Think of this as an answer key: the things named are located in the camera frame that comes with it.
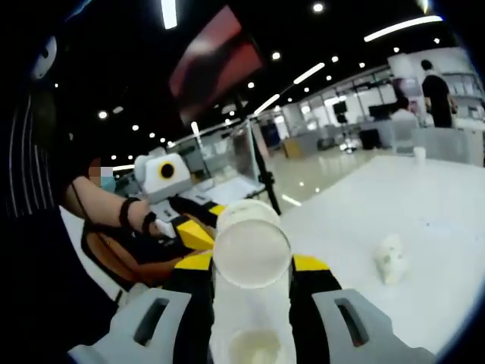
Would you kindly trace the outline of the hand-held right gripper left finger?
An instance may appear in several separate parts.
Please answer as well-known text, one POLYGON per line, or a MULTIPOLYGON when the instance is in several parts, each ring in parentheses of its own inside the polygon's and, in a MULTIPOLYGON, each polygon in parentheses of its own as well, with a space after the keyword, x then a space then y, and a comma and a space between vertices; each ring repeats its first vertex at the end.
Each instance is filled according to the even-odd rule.
POLYGON ((210 251, 176 264, 161 288, 132 299, 93 345, 68 353, 74 363, 210 363, 214 279, 210 251))

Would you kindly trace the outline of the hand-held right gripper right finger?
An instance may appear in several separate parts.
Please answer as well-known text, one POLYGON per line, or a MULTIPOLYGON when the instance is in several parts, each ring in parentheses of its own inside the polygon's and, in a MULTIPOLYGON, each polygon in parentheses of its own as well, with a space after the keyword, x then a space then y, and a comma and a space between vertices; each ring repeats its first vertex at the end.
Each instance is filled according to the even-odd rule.
POLYGON ((289 276, 297 363, 436 362, 429 350, 402 342, 390 317, 358 291, 342 289, 325 262, 295 254, 289 276))

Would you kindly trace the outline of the person's left hand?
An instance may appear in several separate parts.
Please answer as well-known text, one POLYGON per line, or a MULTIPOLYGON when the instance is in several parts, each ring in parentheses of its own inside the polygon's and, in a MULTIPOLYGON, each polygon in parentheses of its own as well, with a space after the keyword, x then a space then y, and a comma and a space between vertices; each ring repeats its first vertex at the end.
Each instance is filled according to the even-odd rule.
MULTIPOLYGON (((143 222, 148 213, 151 212, 149 203, 145 200, 140 200, 134 202, 129 208, 129 219, 133 228, 138 230, 138 232, 143 232, 143 222)), ((161 232, 159 231, 155 222, 149 224, 149 234, 153 237, 160 237, 161 232)))

